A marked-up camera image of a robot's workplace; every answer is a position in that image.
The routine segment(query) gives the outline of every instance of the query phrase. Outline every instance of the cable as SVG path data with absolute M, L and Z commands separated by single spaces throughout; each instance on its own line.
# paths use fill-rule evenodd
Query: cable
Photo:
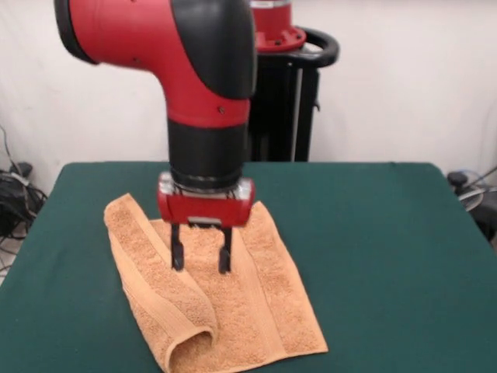
M 465 206 L 467 212 L 474 210 L 476 207 L 478 207 L 481 204 L 481 202 L 483 202 L 483 198 L 484 198 L 483 189 L 475 187 L 473 189 L 473 191 L 475 191 L 475 190 L 480 190 L 481 194 L 479 194 L 478 196 L 474 196 L 474 197 L 478 197 L 475 202 L 473 202 L 472 204 L 469 204 L 468 206 Z
M 0 268 L 0 272 L 3 272 L 4 270 L 9 270 L 10 267 L 12 267 L 12 264 L 9 264 L 8 266 L 3 266 L 2 268 Z M 6 277 L 7 274 L 0 274 L 0 277 Z
M 14 168 L 17 170 L 17 173 L 19 175 L 22 175 L 23 173 L 21 173 L 21 169 L 19 168 L 19 166 L 17 165 L 17 163 L 15 163 L 12 159 L 12 156 L 10 155 L 10 151 L 9 151 L 9 143 L 7 142 L 7 131 L 5 130 L 5 128 L 0 124 L 0 131 L 3 132 L 3 145 L 5 147 L 5 152 L 7 153 L 7 156 L 9 157 L 9 161 L 12 163 L 12 165 L 14 166 Z
M 479 195 L 486 194 L 486 193 L 495 193 L 495 192 L 497 192 L 497 187 L 492 187 L 492 188 L 487 188 L 487 189 L 478 188 L 477 190 L 472 190 L 471 192 L 461 194 L 459 196 L 459 201 L 462 202 L 463 200 L 467 200 L 468 198 L 471 198 L 471 197 L 479 196 Z
M 3 133 L 5 153 L 12 163 L 9 172 L 0 170 L 0 251 L 16 256 L 16 251 L 5 249 L 2 243 L 6 239 L 22 241 L 26 237 L 44 206 L 47 195 L 23 177 L 21 168 L 12 159 L 7 132 L 1 125 L 0 131 Z M 12 264 L 6 265 L 0 257 L 0 265 L 0 277 L 7 276 Z
M 483 182 L 483 183 L 481 183 L 481 185 L 483 185 L 484 187 L 488 187 L 488 184 L 485 182 L 485 178 L 481 177 L 481 175 L 479 173 L 477 173 L 476 171 L 473 171 L 472 169 L 460 169 L 457 172 L 475 176 L 477 180 L 480 180 Z
M 467 187 L 474 186 L 475 184 L 477 184 L 477 183 L 481 182 L 482 180 L 486 179 L 487 177 L 489 177 L 490 175 L 492 175 L 496 171 L 497 171 L 497 166 L 492 167 L 488 172 L 486 172 L 482 176 L 478 177 L 475 181 L 472 181 L 471 183 L 469 183 L 467 185 Z

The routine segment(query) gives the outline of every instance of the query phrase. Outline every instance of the white wall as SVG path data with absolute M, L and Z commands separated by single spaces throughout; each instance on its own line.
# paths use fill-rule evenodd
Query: white wall
M 14 157 L 45 190 L 67 162 L 167 159 L 155 78 L 74 59 L 52 3 L 0 2 L 0 123 Z M 294 18 L 342 46 L 321 74 L 312 160 L 497 162 L 497 2 L 294 0 Z

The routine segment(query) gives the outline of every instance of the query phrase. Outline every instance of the green table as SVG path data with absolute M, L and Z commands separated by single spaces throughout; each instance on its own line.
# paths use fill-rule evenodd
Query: green table
M 158 372 L 121 291 L 103 209 L 158 217 L 167 165 L 72 164 L 0 287 L 0 371 Z M 438 169 L 248 164 L 295 259 L 328 354 L 261 372 L 497 371 L 497 259 Z

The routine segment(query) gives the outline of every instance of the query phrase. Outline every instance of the black cable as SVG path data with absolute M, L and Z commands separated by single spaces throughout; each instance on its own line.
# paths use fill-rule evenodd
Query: black cable
M 12 160 L 12 156 L 10 155 L 10 151 L 9 151 L 9 143 L 7 142 L 7 131 L 5 130 L 5 128 L 1 124 L 0 124 L 0 131 L 3 132 L 3 145 L 5 147 L 5 152 L 7 153 L 7 156 L 9 157 L 9 161 L 14 166 L 14 168 L 17 169 L 19 174 L 21 174 L 19 167 Z
M 492 175 L 495 171 L 497 171 L 497 166 L 492 167 L 487 173 L 484 173 L 483 175 L 481 175 L 480 177 L 478 177 L 475 181 L 472 181 L 471 183 L 469 183 L 466 186 L 466 188 L 472 187 L 475 184 L 478 184 L 479 182 L 481 182 L 482 180 L 485 180 L 487 177 L 489 177 L 490 175 Z
M 17 253 L 2 247 L 6 239 L 22 241 L 31 225 L 34 223 L 38 213 L 42 209 L 47 195 L 31 182 L 23 177 L 22 170 L 13 161 L 7 142 L 7 132 L 0 125 L 3 133 L 5 152 L 12 163 L 11 171 L 0 170 L 0 251 L 16 256 Z M 11 266 L 6 265 L 0 257 L 0 277 L 5 277 Z
M 10 269 L 10 267 L 12 267 L 12 264 L 9 264 L 8 266 L 3 266 L 2 268 L 0 268 L 0 277 L 7 276 L 7 274 L 1 274 L 1 272 L 3 272 L 4 270 Z

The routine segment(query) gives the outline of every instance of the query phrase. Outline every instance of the towel fold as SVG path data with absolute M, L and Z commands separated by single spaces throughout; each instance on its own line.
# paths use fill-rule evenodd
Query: towel fold
M 181 227 L 185 270 L 171 269 L 170 227 L 130 194 L 104 214 L 137 324 L 162 370 L 245 371 L 328 351 L 297 268 L 260 202 L 233 231 L 231 273 L 217 272 L 223 235 Z

